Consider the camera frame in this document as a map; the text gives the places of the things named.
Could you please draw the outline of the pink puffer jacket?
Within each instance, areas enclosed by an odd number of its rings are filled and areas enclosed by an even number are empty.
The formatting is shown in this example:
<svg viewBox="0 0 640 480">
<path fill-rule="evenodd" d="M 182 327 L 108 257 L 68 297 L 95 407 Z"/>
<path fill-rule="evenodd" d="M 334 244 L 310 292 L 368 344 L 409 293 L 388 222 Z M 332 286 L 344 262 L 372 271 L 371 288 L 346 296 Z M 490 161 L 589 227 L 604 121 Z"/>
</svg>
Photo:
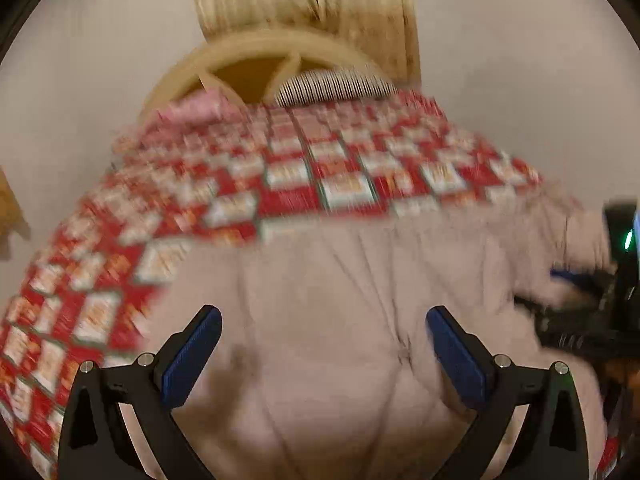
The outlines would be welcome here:
<svg viewBox="0 0 640 480">
<path fill-rule="evenodd" d="M 221 479 L 431 477 L 472 420 L 434 355 L 445 306 L 491 353 L 546 368 L 515 295 L 577 299 L 554 266 L 608 262 L 602 214 L 547 193 L 392 220 L 322 220 L 200 245 L 152 307 L 156 351 L 212 304 L 221 340 L 175 420 Z"/>
</svg>

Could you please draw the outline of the red teddy bear bedspread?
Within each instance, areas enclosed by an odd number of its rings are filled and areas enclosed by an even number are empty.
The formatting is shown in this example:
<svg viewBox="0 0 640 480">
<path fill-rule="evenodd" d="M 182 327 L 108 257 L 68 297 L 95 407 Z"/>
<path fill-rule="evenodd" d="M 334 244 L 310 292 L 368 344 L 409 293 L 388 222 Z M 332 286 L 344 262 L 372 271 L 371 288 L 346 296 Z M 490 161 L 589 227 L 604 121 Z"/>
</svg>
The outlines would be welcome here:
<svg viewBox="0 0 640 480">
<path fill-rule="evenodd" d="M 81 362 L 119 364 L 198 243 L 236 246 L 327 214 L 398 217 L 495 203 L 538 184 L 526 162 L 448 122 L 432 99 L 283 108 L 125 143 L 122 159 L 32 259 L 1 323 L 1 414 L 56 475 Z"/>
</svg>

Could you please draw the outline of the wooden furniture at left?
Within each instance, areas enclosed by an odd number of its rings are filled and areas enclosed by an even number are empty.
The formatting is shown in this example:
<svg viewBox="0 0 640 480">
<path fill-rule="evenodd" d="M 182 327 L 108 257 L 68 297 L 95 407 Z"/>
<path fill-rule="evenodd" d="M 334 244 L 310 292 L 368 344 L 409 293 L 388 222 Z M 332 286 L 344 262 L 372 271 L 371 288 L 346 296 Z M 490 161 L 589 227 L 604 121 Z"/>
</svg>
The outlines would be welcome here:
<svg viewBox="0 0 640 480">
<path fill-rule="evenodd" d="M 30 240 L 32 230 L 24 218 L 22 208 L 3 171 L 0 171 L 0 243 L 1 260 L 12 257 L 11 237 L 17 235 L 22 240 Z"/>
</svg>

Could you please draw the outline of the pink folded blanket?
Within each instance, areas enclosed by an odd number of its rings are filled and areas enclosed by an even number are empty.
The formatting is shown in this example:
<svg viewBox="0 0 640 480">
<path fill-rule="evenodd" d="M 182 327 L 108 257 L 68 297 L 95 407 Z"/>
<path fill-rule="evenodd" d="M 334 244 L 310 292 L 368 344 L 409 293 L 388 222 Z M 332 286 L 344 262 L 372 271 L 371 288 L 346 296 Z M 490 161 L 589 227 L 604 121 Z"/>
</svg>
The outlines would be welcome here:
<svg viewBox="0 0 640 480">
<path fill-rule="evenodd" d="M 189 94 L 153 110 L 143 125 L 153 127 L 190 127 L 238 122 L 244 116 L 244 107 L 230 101 L 219 89 L 202 90 Z"/>
</svg>

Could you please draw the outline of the cream wooden headboard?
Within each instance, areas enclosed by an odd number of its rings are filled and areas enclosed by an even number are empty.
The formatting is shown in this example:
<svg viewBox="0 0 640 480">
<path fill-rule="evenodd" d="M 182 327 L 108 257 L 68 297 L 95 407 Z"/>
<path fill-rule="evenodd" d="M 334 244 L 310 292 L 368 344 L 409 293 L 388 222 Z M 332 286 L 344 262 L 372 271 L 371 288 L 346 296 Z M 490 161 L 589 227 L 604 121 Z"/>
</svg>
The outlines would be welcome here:
<svg viewBox="0 0 640 480">
<path fill-rule="evenodd" d="M 172 66 L 148 94 L 139 117 L 198 89 L 220 89 L 242 106 L 272 103 L 288 79 L 308 70 L 358 70 L 382 76 L 367 55 L 311 28 L 255 27 L 202 44 Z"/>
</svg>

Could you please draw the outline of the striped grey pillow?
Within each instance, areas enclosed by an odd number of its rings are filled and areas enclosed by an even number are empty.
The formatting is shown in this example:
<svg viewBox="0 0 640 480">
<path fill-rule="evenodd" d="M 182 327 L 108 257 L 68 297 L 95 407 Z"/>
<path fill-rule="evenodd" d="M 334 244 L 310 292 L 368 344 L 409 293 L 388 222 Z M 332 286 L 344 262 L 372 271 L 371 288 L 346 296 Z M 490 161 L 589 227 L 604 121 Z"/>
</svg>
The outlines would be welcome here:
<svg viewBox="0 0 640 480">
<path fill-rule="evenodd" d="M 387 78 L 356 70 L 311 70 L 288 78 L 274 92 L 280 107 L 327 102 L 379 100 L 397 91 Z"/>
</svg>

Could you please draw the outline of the beige curtain behind headboard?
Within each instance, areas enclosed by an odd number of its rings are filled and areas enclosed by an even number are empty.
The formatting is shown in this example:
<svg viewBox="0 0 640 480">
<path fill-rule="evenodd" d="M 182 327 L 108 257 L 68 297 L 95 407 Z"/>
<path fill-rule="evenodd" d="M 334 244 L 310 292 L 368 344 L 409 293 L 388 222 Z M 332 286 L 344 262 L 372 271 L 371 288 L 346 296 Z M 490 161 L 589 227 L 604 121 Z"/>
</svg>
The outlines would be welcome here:
<svg viewBox="0 0 640 480">
<path fill-rule="evenodd" d="M 414 0 L 194 0 L 206 38 L 253 26 L 312 27 L 366 54 L 398 84 L 421 81 Z"/>
</svg>

